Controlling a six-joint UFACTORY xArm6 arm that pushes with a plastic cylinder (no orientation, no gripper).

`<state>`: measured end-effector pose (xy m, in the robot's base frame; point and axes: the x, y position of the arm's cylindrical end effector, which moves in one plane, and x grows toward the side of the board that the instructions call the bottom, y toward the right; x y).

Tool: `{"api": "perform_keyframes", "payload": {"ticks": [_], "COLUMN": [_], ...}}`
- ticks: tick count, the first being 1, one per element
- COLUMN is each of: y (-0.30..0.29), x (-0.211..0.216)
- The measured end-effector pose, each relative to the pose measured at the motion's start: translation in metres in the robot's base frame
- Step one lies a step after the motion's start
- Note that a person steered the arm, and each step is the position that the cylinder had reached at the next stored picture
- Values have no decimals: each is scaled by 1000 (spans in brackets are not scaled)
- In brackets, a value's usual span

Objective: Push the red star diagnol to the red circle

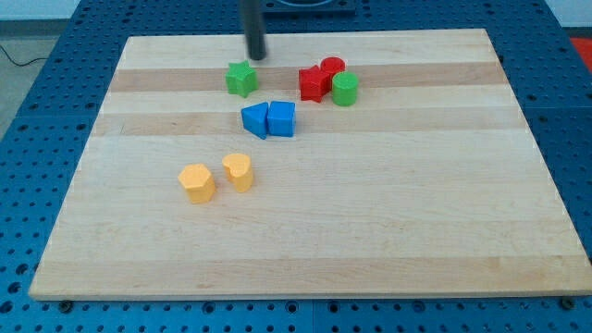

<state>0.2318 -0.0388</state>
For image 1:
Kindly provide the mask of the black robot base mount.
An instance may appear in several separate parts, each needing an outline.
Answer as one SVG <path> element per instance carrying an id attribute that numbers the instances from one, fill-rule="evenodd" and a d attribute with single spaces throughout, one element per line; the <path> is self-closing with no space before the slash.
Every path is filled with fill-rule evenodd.
<path id="1" fill-rule="evenodd" d="M 351 14 L 355 12 L 356 0 L 264 0 L 261 3 L 265 14 Z"/>

